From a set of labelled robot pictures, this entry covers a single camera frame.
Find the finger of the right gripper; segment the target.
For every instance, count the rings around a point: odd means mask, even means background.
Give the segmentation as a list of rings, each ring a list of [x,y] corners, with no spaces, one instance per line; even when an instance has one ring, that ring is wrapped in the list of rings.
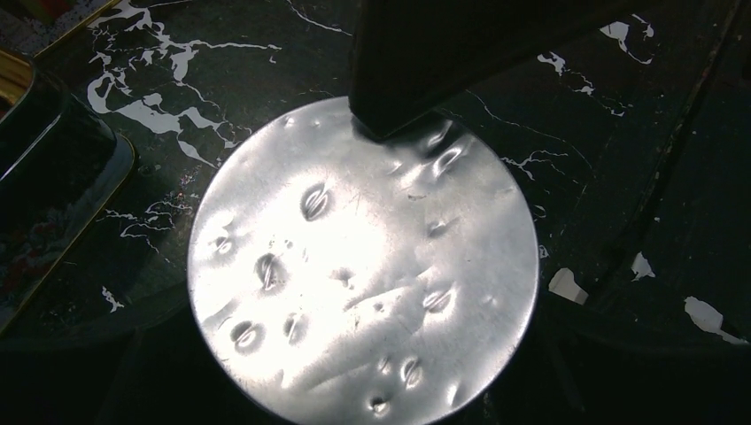
[[[631,0],[360,2],[354,117],[385,138],[471,85],[645,8]]]

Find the white round jar lid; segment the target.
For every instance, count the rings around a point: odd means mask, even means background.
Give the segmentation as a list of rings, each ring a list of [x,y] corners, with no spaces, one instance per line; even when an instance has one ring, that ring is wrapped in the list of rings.
[[[499,157],[432,116],[370,139],[346,97],[240,143],[197,209],[197,326],[253,402],[297,424],[431,424],[512,359],[538,297],[530,209]]]

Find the tin tray of lollipops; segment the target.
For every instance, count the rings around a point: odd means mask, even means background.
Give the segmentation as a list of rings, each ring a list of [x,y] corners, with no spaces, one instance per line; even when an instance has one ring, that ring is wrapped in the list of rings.
[[[135,168],[133,144],[41,65],[113,5],[34,55],[1,49],[2,331]]]

